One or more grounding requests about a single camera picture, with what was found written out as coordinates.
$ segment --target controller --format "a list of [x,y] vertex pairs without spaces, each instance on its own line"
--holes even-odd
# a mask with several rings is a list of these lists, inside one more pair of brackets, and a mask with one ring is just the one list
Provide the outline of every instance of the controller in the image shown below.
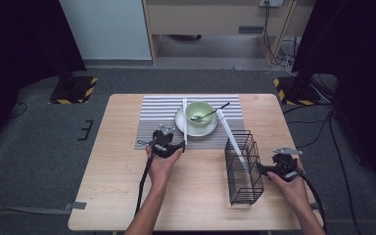
[[260,174],[267,176],[267,172],[271,171],[283,180],[290,182],[300,173],[297,159],[293,159],[291,155],[276,154],[272,158],[275,166],[261,165],[259,168]]
[[152,147],[152,152],[161,158],[169,158],[175,151],[182,148],[182,153],[185,152],[185,141],[179,144],[172,145],[172,132],[175,128],[167,128],[160,124],[160,130],[155,130],[152,134],[152,141],[149,145]]

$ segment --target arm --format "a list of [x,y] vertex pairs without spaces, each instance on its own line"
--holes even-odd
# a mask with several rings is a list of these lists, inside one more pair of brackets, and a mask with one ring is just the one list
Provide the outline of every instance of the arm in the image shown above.
[[[302,168],[300,160],[298,160],[298,168]],[[324,235],[325,231],[310,207],[305,181],[300,176],[295,177],[291,182],[286,182],[273,172],[268,172],[267,175],[280,188],[286,201],[291,205],[302,232],[305,235]]]
[[[146,148],[146,153],[148,157],[151,156],[151,147]],[[164,202],[166,185],[170,179],[173,165],[181,153],[182,149],[178,149],[167,159],[154,157],[149,169],[149,177],[152,182],[151,190],[124,234],[152,234]]]

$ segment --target black curtain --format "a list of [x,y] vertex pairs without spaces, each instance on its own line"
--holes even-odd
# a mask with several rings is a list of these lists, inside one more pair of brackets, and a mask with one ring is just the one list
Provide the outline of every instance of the black curtain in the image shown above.
[[337,77],[338,119],[359,159],[376,169],[376,0],[317,0],[294,71]]
[[58,0],[0,0],[0,126],[22,87],[57,75],[42,50],[43,30],[62,53],[62,63],[71,71],[86,70]]

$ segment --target black wire basket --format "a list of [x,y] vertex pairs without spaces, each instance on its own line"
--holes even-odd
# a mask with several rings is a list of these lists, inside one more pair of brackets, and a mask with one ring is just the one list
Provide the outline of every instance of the black wire basket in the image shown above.
[[250,130],[232,130],[243,161],[237,155],[230,139],[225,145],[228,189],[231,206],[255,203],[264,192],[259,171],[260,159],[256,141]]

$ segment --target cabinet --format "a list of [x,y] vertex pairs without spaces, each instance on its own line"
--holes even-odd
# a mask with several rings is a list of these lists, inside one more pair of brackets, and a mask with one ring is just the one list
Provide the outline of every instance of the cabinet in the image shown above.
[[[143,0],[151,54],[157,61],[161,35],[255,34],[267,64],[277,55],[284,36],[302,36],[314,0],[285,0],[278,8],[259,0]],[[266,30],[270,50],[263,43]]]

